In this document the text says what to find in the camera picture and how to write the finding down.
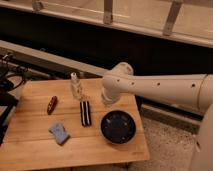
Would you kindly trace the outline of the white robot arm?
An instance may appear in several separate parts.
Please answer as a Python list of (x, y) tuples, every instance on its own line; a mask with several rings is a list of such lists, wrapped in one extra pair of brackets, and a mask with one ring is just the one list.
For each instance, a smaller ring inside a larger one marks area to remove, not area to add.
[(105, 104), (131, 93), (202, 114), (189, 171), (213, 171), (213, 74), (134, 76), (131, 65), (120, 62), (104, 73), (102, 85)]

